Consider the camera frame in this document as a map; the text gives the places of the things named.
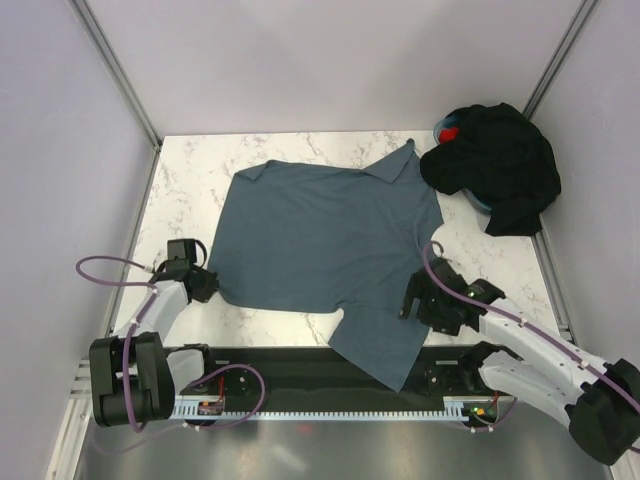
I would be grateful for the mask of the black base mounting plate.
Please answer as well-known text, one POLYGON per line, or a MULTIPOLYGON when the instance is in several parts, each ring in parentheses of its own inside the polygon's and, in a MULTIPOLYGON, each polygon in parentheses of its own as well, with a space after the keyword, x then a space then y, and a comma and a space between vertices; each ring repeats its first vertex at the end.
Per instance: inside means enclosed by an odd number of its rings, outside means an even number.
POLYGON ((266 385, 259 410, 298 411, 409 411, 436 410, 446 397, 492 398, 476 371, 480 353, 497 349, 477 346, 427 346, 420 350, 400 391, 383 385, 330 348, 247 347, 209 348, 205 371, 228 364, 241 369, 224 372, 203 384, 185 387, 186 395, 222 395, 233 412, 250 411, 259 400, 259 380, 266 385))

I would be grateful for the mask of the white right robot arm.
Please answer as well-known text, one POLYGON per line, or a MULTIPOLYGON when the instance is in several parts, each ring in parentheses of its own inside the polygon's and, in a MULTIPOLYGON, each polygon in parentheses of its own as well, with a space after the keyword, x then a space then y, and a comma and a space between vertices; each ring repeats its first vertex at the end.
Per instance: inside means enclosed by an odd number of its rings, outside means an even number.
POLYGON ((458 381, 515 397, 555 419, 591 458, 614 465, 639 439, 639 370, 610 363, 538 325, 484 280, 468 283, 441 257, 409 279, 400 317, 434 330, 486 336, 463 356, 458 381))

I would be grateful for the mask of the aluminium frame post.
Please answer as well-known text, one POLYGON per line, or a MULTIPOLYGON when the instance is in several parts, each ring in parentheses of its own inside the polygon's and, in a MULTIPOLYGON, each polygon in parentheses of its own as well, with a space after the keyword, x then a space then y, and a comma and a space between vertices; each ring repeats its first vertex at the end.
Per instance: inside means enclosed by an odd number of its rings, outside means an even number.
POLYGON ((70 6, 83 25, 97 53, 111 75, 117 89, 133 114, 136 122, 143 131, 155 152, 162 148, 163 140, 153 125, 145 107, 143 106, 129 76, 122 66, 114 48, 112 47, 104 29, 86 0, 70 0, 70 6))
POLYGON ((572 49, 577 44, 582 32, 600 4, 600 0, 582 0, 579 2, 574 15, 569 21, 566 30, 561 36, 522 110, 522 114, 527 119, 531 120, 534 117, 572 49))

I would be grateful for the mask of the grey-blue t shirt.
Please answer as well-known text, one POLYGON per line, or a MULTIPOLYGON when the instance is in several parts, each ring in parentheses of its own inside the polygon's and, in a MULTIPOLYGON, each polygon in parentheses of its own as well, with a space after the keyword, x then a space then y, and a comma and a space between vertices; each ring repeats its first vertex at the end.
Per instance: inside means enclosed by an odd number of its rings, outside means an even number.
POLYGON ((429 332, 405 291, 442 222, 413 141, 362 169, 271 160, 234 175, 208 267, 229 304, 341 312, 330 347, 399 391, 429 332))

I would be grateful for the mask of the left aluminium frame post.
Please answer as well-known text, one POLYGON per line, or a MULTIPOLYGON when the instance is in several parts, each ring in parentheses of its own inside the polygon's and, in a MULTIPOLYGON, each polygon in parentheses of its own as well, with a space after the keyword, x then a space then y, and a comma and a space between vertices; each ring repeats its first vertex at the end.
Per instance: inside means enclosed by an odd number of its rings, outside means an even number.
POLYGON ((104 29, 86 0, 70 0, 70 6, 83 25, 97 53, 111 75, 117 89, 133 114, 136 122, 143 131, 155 152, 162 148, 163 140, 153 125, 145 107, 143 106, 129 76, 122 66, 114 48, 112 47, 104 29))

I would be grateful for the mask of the right aluminium frame post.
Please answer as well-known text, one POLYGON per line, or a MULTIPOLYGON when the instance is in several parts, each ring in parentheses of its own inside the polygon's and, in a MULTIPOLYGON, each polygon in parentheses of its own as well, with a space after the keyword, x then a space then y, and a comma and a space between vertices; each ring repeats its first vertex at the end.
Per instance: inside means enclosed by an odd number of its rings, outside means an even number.
POLYGON ((522 110, 522 114, 527 119, 531 120, 534 117, 572 49, 577 44, 582 32, 600 4, 600 0, 582 0, 579 2, 574 15, 569 21, 566 30, 561 36, 522 110))

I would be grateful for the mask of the aluminium front frame rail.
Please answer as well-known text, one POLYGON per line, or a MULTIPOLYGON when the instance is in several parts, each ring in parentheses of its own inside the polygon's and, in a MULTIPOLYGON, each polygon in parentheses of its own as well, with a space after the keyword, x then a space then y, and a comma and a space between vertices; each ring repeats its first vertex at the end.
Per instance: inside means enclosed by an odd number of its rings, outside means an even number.
POLYGON ((90 361, 81 359, 76 371, 69 398, 71 400, 92 400, 90 361))

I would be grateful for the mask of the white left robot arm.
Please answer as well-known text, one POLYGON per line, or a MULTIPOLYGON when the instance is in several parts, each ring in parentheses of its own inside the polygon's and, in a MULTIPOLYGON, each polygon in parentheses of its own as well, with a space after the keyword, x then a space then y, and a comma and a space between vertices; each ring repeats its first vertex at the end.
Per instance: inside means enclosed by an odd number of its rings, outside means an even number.
POLYGON ((211 392, 218 385, 220 371, 203 359, 204 345, 164 345, 186 307, 212 299, 218 275, 204 268, 206 247, 192 238, 168 241, 166 258, 154 267, 119 259, 146 274, 131 281, 101 280, 84 271, 87 263, 108 258, 83 258, 76 271, 100 285, 140 288, 144 296, 120 328, 89 348, 93 417, 101 427, 128 425, 140 432, 146 424, 171 416, 175 396, 186 385, 198 393, 211 392))

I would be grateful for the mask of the red t shirt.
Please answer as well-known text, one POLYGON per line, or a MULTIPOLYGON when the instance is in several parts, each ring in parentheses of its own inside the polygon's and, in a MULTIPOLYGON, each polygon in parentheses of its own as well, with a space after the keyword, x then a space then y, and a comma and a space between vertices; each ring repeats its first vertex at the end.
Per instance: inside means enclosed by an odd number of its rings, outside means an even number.
POLYGON ((458 127, 444 128, 439 133, 438 141, 440 143, 450 142, 450 141, 454 140, 458 136, 458 134, 459 134, 459 128, 458 127))

